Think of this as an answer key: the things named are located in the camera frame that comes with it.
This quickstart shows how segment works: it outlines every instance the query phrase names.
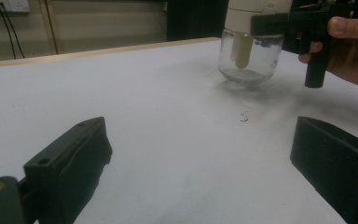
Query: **human hand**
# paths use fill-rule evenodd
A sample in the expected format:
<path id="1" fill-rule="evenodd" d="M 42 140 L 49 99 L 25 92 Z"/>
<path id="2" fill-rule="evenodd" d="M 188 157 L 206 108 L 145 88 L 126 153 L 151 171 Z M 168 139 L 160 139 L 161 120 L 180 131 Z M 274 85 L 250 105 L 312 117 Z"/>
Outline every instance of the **human hand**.
<path id="1" fill-rule="evenodd" d="M 358 19 L 333 17 L 327 25 L 333 38 L 327 71 L 358 85 Z M 312 42 L 310 53 L 299 55 L 302 63 L 308 63 L 311 54 L 323 48 L 321 42 Z"/>

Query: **clear glass jar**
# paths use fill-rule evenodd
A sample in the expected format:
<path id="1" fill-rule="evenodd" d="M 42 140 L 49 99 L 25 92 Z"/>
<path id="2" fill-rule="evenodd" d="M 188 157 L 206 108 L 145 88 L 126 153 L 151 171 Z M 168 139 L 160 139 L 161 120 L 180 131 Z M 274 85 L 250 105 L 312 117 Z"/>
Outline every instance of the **clear glass jar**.
<path id="1" fill-rule="evenodd" d="M 283 35 L 251 36 L 223 31 L 219 70 L 229 80 L 258 84 L 272 77 L 281 53 Z"/>

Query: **white table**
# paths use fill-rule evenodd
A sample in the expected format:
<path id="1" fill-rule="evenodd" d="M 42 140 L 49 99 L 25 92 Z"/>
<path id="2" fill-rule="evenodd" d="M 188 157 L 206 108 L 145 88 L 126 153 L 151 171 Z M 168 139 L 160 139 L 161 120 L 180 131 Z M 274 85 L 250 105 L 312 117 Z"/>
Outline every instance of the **white table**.
<path id="1" fill-rule="evenodd" d="M 246 89 L 218 71 L 219 40 L 174 45 L 0 66 L 0 176 L 104 116 L 114 154 L 78 224 L 344 223 L 289 155 L 297 116 L 358 136 L 358 86 L 305 88 L 283 52 Z"/>

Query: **finger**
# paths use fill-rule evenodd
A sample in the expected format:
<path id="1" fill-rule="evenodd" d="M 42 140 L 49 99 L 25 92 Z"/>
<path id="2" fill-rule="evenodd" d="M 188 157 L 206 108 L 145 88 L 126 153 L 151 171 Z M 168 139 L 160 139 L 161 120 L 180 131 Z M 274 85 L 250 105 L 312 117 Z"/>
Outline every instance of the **finger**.
<path id="1" fill-rule="evenodd" d="M 310 43 L 310 53 L 317 53 L 317 52 L 321 51 L 323 47 L 324 47 L 324 44 L 322 42 L 312 41 Z"/>
<path id="2" fill-rule="evenodd" d="M 298 55 L 298 60 L 301 61 L 302 63 L 308 63 L 310 61 L 311 58 L 311 54 L 301 54 Z"/>
<path id="3" fill-rule="evenodd" d="M 358 38 L 358 19 L 333 17 L 327 24 L 327 31 L 335 38 Z"/>

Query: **cable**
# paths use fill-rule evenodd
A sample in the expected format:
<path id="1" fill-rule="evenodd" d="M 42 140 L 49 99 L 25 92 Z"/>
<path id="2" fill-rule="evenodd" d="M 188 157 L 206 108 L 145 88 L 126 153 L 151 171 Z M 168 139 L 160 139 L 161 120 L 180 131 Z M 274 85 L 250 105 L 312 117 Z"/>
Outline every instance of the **cable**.
<path id="1" fill-rule="evenodd" d="M 16 51 L 14 50 L 13 40 L 11 39 L 11 34 L 10 34 L 10 31 L 8 30 L 7 22 L 5 20 L 5 16 L 4 16 L 4 13 L 2 12 L 1 8 L 0 8 L 0 13 L 1 13 L 2 19 L 4 20 L 5 26 L 7 28 L 8 37 L 10 38 L 10 44 L 11 44 L 11 50 L 13 51 L 13 57 L 14 57 L 14 59 L 16 59 Z"/>
<path id="2" fill-rule="evenodd" d="M 156 13 L 155 13 L 155 11 L 153 9 L 152 2 L 148 1 L 148 4 L 149 4 L 149 7 L 150 7 L 150 11 L 153 14 L 154 18 L 156 19 L 156 21 L 157 21 L 159 27 L 161 28 L 162 32 L 166 33 L 167 30 L 166 30 L 166 28 L 164 28 L 164 26 L 162 25 L 161 21 L 158 19 L 158 16 L 156 15 Z"/>
<path id="3" fill-rule="evenodd" d="M 6 17 L 7 17 L 8 23 L 9 23 L 10 26 L 11 26 L 11 29 L 13 30 L 14 36 L 16 36 L 17 46 L 19 46 L 19 50 L 20 50 L 20 52 L 21 52 L 22 58 L 25 58 L 24 53 L 22 53 L 22 49 L 21 49 L 21 46 L 20 46 L 19 39 L 17 38 L 16 30 L 14 29 L 13 24 L 11 23 L 10 17 L 7 15 L 7 11 L 6 11 L 6 9 L 5 9 L 5 5 L 4 5 L 2 2 L 0 3 L 0 5 L 1 5 L 1 7 L 4 9 L 5 15 L 6 15 Z"/>

